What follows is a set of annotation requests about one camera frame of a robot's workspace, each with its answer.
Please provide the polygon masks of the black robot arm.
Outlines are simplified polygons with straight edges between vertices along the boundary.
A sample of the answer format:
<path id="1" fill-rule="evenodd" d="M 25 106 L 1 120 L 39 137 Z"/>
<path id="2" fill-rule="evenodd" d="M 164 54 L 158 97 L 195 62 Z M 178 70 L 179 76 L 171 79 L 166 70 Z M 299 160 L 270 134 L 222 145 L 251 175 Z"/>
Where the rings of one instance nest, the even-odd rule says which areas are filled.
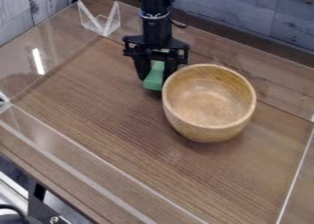
<path id="1" fill-rule="evenodd" d="M 143 81 L 152 71 L 152 61 L 164 63 L 162 82 L 187 64 L 190 45 L 172 36 L 172 27 L 186 28 L 171 19 L 175 0 L 139 0 L 142 34 L 124 36 L 126 56 L 132 58 L 139 79 Z"/>

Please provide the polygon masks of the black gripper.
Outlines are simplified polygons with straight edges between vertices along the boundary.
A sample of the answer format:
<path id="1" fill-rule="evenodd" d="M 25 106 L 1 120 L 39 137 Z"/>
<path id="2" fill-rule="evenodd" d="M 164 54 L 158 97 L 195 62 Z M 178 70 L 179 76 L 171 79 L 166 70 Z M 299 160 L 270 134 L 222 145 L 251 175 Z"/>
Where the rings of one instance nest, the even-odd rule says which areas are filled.
<path id="1" fill-rule="evenodd" d="M 162 46 L 147 44 L 143 35 L 124 36 L 123 42 L 123 53 L 134 58 L 136 73 L 142 81 L 151 71 L 150 60 L 164 62 L 163 80 L 167 80 L 176 71 L 178 63 L 187 64 L 190 46 L 175 38 L 170 38 Z"/>

